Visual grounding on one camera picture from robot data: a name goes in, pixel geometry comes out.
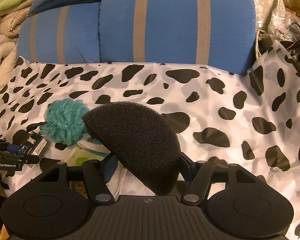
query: metal rivet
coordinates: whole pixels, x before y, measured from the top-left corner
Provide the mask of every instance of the metal rivet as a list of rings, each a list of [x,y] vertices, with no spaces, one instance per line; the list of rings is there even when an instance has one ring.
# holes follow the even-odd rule
[[[188,202],[196,202],[199,200],[199,196],[195,194],[187,194],[183,197],[183,199]]]
[[[96,200],[98,200],[100,202],[107,202],[107,201],[111,200],[111,196],[109,194],[99,194],[99,195],[96,195]]]

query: black foam sponge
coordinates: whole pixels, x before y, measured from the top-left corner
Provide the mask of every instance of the black foam sponge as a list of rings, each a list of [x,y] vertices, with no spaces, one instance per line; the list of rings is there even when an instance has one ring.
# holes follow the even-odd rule
[[[167,195],[179,175],[180,144],[164,118],[133,102],[98,106],[82,116],[90,133],[156,195]]]

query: gray stripe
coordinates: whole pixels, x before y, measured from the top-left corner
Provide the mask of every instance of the gray stripe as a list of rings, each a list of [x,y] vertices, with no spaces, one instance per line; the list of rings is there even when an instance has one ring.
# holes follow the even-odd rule
[[[66,17],[69,6],[64,6],[60,10],[58,28],[57,28],[57,55],[60,64],[65,64],[65,57],[63,55],[63,36],[65,32]]]
[[[35,52],[35,27],[37,24],[39,14],[36,14],[33,16],[31,21],[31,27],[30,27],[30,56],[32,59],[32,62],[37,62],[37,55]]]
[[[195,63],[207,65],[210,50],[211,6],[210,0],[198,0],[198,35]]]
[[[148,0],[136,0],[133,17],[133,61],[145,61],[145,35]]]

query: teal yarn ball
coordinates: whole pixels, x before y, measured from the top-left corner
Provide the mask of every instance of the teal yarn ball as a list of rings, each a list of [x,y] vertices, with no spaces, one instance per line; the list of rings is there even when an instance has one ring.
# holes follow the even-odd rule
[[[56,100],[44,114],[46,124],[40,126],[40,133],[48,135],[56,143],[72,145],[87,133],[81,117],[88,111],[81,100]]]

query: blue striped cushion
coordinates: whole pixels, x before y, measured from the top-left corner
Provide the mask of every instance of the blue striped cushion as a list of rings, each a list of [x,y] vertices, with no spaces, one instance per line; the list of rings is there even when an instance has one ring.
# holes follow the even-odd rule
[[[253,0],[101,0],[102,62],[208,64],[245,74],[253,61]]]
[[[30,17],[21,26],[18,56],[30,62],[99,63],[100,3],[71,5]]]

